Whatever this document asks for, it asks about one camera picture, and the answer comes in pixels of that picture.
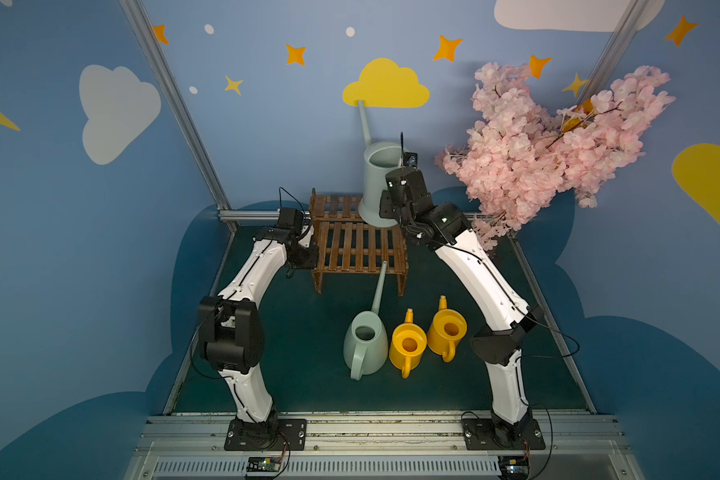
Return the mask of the brown wooden slatted shelf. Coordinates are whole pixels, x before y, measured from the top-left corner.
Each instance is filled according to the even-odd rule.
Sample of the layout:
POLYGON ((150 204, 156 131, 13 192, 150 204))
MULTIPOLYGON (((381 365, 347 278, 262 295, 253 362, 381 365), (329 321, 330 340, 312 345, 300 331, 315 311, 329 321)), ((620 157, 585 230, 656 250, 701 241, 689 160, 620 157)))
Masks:
POLYGON ((318 260, 312 270, 317 293, 326 274, 378 274, 382 264, 395 277, 397 292, 405 292, 409 265, 401 229, 375 227, 359 214, 360 195, 311 193, 309 213, 315 224, 318 260))

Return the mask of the large pale blue watering can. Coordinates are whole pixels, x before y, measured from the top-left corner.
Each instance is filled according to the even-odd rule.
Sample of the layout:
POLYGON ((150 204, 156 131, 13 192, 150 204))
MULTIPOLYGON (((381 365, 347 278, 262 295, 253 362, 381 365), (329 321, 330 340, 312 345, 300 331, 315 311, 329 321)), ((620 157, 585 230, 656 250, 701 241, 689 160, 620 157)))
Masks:
POLYGON ((395 142, 374 142, 366 116, 365 104, 358 102, 363 138, 365 142, 364 190, 358 205, 362 220, 376 228, 393 227, 394 218, 380 216, 382 193, 387 189, 386 175, 403 165, 403 148, 395 142))

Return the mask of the mint green watering can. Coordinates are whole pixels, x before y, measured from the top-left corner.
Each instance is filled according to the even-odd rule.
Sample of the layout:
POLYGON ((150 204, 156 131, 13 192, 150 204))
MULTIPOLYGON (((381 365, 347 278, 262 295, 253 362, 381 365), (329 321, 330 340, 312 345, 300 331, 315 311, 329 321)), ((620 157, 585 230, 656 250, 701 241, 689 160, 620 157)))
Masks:
POLYGON ((343 357, 350 378, 356 381, 380 370, 388 358, 387 332, 379 316, 387 267, 384 261, 371 309, 357 314, 345 335, 343 357))

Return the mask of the yellow watering can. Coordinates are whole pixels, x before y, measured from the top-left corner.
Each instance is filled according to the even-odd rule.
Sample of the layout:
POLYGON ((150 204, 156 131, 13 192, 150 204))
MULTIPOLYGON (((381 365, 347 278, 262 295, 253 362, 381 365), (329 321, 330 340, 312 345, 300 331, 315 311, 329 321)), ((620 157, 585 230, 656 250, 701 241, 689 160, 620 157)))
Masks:
POLYGON ((409 308, 404 321, 391 335, 389 360, 400 371, 401 377, 407 379, 420 364, 426 348, 426 332, 414 323, 414 312, 409 308))
POLYGON ((447 298, 441 295, 438 309, 427 331, 428 348, 446 363, 451 362, 456 349, 467 333, 467 322, 462 314, 448 307, 447 298))

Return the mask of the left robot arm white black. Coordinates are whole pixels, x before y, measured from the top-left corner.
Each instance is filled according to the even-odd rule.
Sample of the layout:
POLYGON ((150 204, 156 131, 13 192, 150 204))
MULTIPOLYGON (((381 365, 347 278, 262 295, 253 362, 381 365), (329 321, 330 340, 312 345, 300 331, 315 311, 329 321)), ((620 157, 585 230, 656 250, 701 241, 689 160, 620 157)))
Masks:
POLYGON ((267 436, 276 429, 277 414, 260 367, 265 336, 259 304, 283 266, 315 267, 314 230, 311 225, 261 230, 232 281, 217 295, 203 298, 198 308, 200 356, 227 384, 237 407, 236 419, 267 436))

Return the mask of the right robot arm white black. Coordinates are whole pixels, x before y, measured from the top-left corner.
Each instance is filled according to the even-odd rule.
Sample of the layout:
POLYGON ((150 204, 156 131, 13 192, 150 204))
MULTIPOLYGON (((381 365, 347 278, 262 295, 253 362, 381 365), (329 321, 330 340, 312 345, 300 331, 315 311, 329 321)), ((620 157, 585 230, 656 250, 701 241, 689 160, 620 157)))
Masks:
POLYGON ((537 324, 528 303, 509 285, 483 249, 458 206, 435 204, 423 173, 401 167, 385 176, 380 215, 394 219, 406 239, 429 247, 458 277, 484 316, 470 345, 486 364, 495 425, 516 433, 532 419, 522 377, 522 344, 537 324))

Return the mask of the pink cherry blossom tree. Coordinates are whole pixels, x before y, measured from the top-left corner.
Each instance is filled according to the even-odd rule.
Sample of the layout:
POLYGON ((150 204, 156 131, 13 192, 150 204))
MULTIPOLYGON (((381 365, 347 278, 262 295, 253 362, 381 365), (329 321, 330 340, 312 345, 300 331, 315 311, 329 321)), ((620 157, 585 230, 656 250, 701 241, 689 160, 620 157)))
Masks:
POLYGON ((581 208, 594 208, 617 169, 642 154, 642 134, 674 98, 668 73, 640 66, 584 103, 550 114, 527 85, 529 65, 487 63, 476 71, 473 107, 482 117, 462 148, 447 147, 436 165, 458 178, 484 219, 473 229, 490 251, 519 231, 553 198, 571 190, 581 208))

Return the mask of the left circuit board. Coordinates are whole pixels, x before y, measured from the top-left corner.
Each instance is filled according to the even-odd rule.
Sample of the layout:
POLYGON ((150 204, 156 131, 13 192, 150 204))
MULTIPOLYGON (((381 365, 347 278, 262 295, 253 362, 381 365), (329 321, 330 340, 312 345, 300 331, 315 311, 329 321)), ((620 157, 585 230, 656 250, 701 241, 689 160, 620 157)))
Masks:
POLYGON ((280 457, 249 457, 245 465, 245 474, 277 476, 284 466, 285 460, 280 457))

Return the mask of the circuit board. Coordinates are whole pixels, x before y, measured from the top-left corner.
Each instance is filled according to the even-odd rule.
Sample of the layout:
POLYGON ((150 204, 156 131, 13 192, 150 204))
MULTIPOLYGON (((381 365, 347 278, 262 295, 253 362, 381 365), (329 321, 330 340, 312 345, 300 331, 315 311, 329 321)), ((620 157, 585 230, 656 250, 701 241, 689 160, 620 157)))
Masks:
POLYGON ((245 474, 277 476, 284 466, 285 460, 280 457, 249 457, 245 465, 245 474))
POLYGON ((530 476, 529 460, 524 456, 500 456, 498 467, 501 480, 527 480, 530 476))

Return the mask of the right circuit board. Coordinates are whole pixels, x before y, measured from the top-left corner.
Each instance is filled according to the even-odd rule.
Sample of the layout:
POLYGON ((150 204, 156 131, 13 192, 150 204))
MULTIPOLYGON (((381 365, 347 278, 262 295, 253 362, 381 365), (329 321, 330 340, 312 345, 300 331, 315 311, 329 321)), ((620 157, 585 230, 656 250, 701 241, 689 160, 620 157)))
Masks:
POLYGON ((524 456, 500 456, 498 467, 501 480, 527 480, 530 476, 529 460, 524 456))

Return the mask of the aluminium back rail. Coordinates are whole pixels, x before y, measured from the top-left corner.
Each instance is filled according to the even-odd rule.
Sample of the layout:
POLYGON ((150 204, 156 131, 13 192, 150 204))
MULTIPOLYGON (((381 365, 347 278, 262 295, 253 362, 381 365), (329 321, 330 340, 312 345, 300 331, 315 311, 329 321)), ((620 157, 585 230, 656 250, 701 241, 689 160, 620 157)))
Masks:
MULTIPOLYGON (((240 222, 240 221, 255 221, 255 222, 276 222, 280 216, 280 210, 221 210, 218 213, 219 219, 224 222, 240 222)), ((419 215, 416 218, 416 222, 423 223, 425 220, 433 219, 437 223, 442 223, 444 218, 450 217, 464 217, 467 221, 483 220, 490 221, 492 217, 485 215, 480 212, 461 212, 456 213, 455 208, 451 209, 435 209, 433 213, 419 215)))

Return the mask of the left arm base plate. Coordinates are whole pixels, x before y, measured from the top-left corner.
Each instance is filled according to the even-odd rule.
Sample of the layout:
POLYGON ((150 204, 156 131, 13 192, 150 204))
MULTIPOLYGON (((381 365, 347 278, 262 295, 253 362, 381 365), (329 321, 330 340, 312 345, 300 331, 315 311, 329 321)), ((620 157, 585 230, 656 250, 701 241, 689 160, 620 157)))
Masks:
POLYGON ((288 446, 303 451, 307 433, 305 419, 275 419, 251 423, 233 419, 223 444, 225 451, 274 451, 288 446))

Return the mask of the aluminium front rail frame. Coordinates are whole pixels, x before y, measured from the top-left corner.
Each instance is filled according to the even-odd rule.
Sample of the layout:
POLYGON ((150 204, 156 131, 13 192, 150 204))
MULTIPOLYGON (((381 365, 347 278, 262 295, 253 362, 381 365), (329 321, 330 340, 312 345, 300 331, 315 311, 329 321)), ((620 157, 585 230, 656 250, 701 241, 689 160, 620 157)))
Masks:
POLYGON ((230 417, 151 417, 126 470, 128 479, 499 479, 500 456, 524 456, 529 479, 641 479, 613 416, 575 411, 539 418, 547 448, 468 450, 461 420, 482 412, 310 412, 303 451, 225 451, 230 417), (285 460, 277 476, 245 474, 249 457, 285 460))

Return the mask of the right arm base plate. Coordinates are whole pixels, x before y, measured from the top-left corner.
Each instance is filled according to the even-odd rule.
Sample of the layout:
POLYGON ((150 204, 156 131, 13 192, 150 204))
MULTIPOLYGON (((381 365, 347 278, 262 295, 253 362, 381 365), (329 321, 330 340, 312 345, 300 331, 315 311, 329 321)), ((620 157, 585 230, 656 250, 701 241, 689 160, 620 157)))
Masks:
POLYGON ((491 418, 467 416, 461 420, 461 426, 468 450, 541 451, 547 448, 535 419, 509 425, 503 421, 495 422, 491 418))

